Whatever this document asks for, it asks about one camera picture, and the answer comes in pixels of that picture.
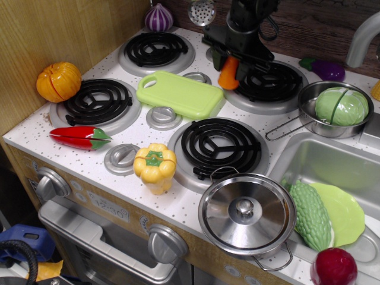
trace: green cutting board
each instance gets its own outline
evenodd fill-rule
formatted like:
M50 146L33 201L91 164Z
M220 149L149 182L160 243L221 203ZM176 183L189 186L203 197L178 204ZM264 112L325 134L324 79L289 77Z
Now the green cutting board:
M171 107L191 119L216 116L224 103L223 91L167 71L156 71L138 83L137 99L153 106Z

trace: stainless steel sink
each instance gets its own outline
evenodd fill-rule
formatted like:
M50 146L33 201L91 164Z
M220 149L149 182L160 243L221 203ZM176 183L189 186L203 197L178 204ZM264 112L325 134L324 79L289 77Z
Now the stainless steel sink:
M315 134L292 137L269 177L286 185L324 183L353 195L366 215L380 220L380 157ZM296 256L312 262L317 252L296 233L290 237ZM380 238L367 227L355 243L342 247L359 269L356 284L380 284Z

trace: black coil burner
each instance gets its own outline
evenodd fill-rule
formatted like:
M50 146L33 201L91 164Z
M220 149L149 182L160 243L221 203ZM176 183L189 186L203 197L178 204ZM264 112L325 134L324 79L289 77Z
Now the black coil burner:
M252 132L227 119L193 122L182 134L181 146L185 157L194 165L194 174L201 180L224 166L247 172L261 158L260 142ZM226 167L213 174L213 178L232 173L236 173L235 170Z
M64 102L69 125L96 125L119 116L132 105L128 89L109 79L83 81L79 92Z
M128 42L124 53L139 67L157 67L175 61L188 46L177 35L157 32L144 33Z
M301 84L302 77L292 68L272 63L268 72L249 71L236 91L252 102L276 102L297 95Z

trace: orange carrot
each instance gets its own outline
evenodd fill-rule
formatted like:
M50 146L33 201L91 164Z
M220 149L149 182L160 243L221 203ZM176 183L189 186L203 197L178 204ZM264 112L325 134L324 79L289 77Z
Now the orange carrot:
M239 60L229 56L221 69L218 83L221 88L234 90L239 86L239 80L235 79L236 70L239 66Z

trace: oven door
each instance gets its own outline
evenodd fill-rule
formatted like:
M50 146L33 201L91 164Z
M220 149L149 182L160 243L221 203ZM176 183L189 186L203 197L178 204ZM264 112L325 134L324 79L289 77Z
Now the oven door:
M54 201L42 206L39 218L60 236L82 281L93 285L193 284L192 265L180 258L173 264L155 262L145 239L115 224L104 230Z

